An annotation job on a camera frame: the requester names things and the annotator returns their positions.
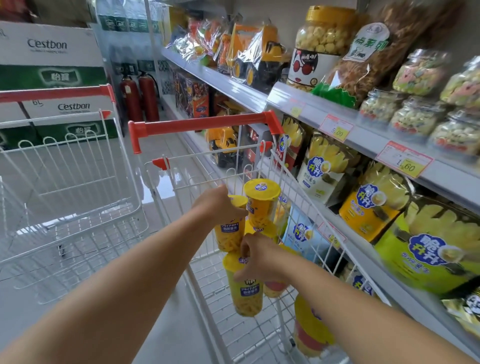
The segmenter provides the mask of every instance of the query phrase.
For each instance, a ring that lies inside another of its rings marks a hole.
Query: fire extinguisher
[[[120,89],[127,107],[129,120],[143,121],[144,114],[140,102],[140,92],[137,83],[130,77],[124,75],[120,82]]]
[[[158,92],[158,84],[152,75],[143,72],[138,77],[138,85],[142,92],[142,100],[144,102],[145,118],[147,121],[160,121],[158,114],[158,105],[156,103],[156,95]]]

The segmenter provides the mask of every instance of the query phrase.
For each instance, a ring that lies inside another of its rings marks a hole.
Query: forearm
[[[137,244],[68,294],[0,363],[131,363],[212,228],[197,207]]]
[[[355,364],[475,363],[424,326],[316,264],[297,256],[289,259],[287,280],[320,314]]]

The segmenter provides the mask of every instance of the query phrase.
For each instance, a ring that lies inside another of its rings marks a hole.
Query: yellow snack canister
[[[335,344],[335,338],[320,316],[310,308],[302,296],[297,295],[294,306],[293,339],[295,344],[305,356],[310,358],[319,356],[329,345]]]
[[[237,252],[230,252],[223,258],[223,268],[227,272],[228,285],[232,295],[235,311],[240,316],[253,317],[262,310],[264,284],[256,279],[247,279],[235,282],[233,274],[245,268],[247,257],[242,257]]]
[[[250,219],[246,218],[245,220],[245,234],[255,234],[256,232],[260,232],[265,236],[271,238],[275,244],[278,243],[278,233],[279,228],[274,223],[269,223],[265,228],[254,228],[250,223]]]
[[[444,294],[480,275],[480,220],[455,205],[415,195],[375,250],[404,283]]]
[[[228,195],[235,207],[245,208],[248,198],[239,195]],[[226,225],[215,226],[215,236],[218,248],[222,252],[233,252],[240,249],[240,243],[245,231],[245,218],[235,219]]]
[[[272,180],[256,178],[245,183],[244,191],[248,197],[247,210],[251,225],[254,228],[266,228],[274,220],[280,186]]]
[[[358,235],[372,242],[405,208],[412,190],[407,178],[375,162],[359,179],[339,215]]]
[[[280,248],[282,248],[283,250],[286,250],[289,253],[298,254],[295,250],[293,250],[292,248],[289,248],[288,246],[282,243],[279,244],[279,246]],[[275,282],[275,281],[264,282],[264,293],[265,293],[265,296],[269,298],[278,298],[287,289],[287,287],[288,287],[288,284],[285,282]]]

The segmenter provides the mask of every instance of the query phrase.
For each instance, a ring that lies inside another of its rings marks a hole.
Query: shopping cart
[[[34,288],[39,303],[66,295],[148,228],[110,85],[2,92],[0,106],[25,110],[32,100],[42,106],[78,97],[96,97],[108,109],[9,121],[12,127],[46,121],[77,127],[64,140],[21,140],[0,152],[0,277]],[[101,123],[100,132],[84,127],[92,120]],[[118,138],[107,133],[113,125]]]
[[[180,121],[164,122],[130,122],[129,130],[132,139],[134,153],[141,153],[139,138],[145,138],[154,134],[187,132],[198,129],[208,129],[226,126],[239,126],[239,135],[242,134],[242,126],[246,124],[267,123],[274,135],[273,142],[262,141],[258,144],[224,149],[221,151],[207,151],[185,156],[162,156],[142,165],[144,174],[153,173],[152,169],[161,169],[170,177],[177,209],[184,213],[190,209],[195,198],[205,189],[225,183],[231,194],[245,195],[243,184],[250,177],[262,176],[276,181],[282,188],[283,200],[278,203],[283,207],[295,205],[312,219],[317,227],[325,226],[326,232],[332,240],[337,239],[339,249],[329,245],[326,251],[320,252],[318,247],[314,249],[316,261],[331,274],[337,274],[342,258],[353,264],[353,269],[346,278],[351,281],[353,272],[360,272],[360,279],[355,286],[373,294],[387,304],[390,304],[376,284],[365,274],[357,262],[348,254],[339,233],[327,223],[322,214],[314,206],[310,198],[301,189],[298,182],[285,168],[285,161],[280,160],[275,153],[277,137],[283,133],[273,111],[259,114],[235,115],[225,117],[200,118]],[[259,147],[260,155],[254,164],[246,165],[239,169],[239,159],[242,151],[247,148]],[[217,168],[211,171],[211,156],[215,153],[236,152],[236,166],[223,171]],[[200,169],[201,174],[184,176],[179,178],[178,173],[182,165],[186,163],[201,164],[205,168]],[[158,191],[152,185],[152,194],[158,200],[159,214],[163,215],[166,222],[170,222],[177,216],[172,216],[171,201],[160,199]],[[297,217],[291,210],[286,209],[288,217],[297,225]],[[297,292],[289,287],[278,299],[264,297],[263,309],[254,318],[238,315],[234,309],[229,292],[228,280],[222,267],[222,258],[225,253],[218,250],[215,237],[210,233],[194,258],[191,260],[185,274],[186,281],[194,296],[194,303],[198,305],[200,325],[210,338],[208,349],[213,363],[220,361],[225,363],[306,363],[319,361],[319,358],[308,359],[295,347],[292,333],[295,323],[294,301]],[[336,255],[337,263],[331,265],[331,257]],[[346,354],[336,345],[330,346],[322,353],[322,363],[347,363]]]

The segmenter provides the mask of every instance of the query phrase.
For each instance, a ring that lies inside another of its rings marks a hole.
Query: red cart handle
[[[283,134],[283,128],[273,110],[257,114],[243,114],[230,116],[213,116],[210,118],[196,118],[185,120],[155,121],[155,122],[128,122],[128,130],[132,141],[133,153],[140,154],[138,138],[149,135],[189,132],[199,129],[222,128],[233,125],[267,124],[272,134]]]
[[[40,90],[18,90],[0,92],[0,103],[32,100],[51,100],[66,97],[109,96],[115,102],[112,86],[100,85],[89,87],[47,88]]]

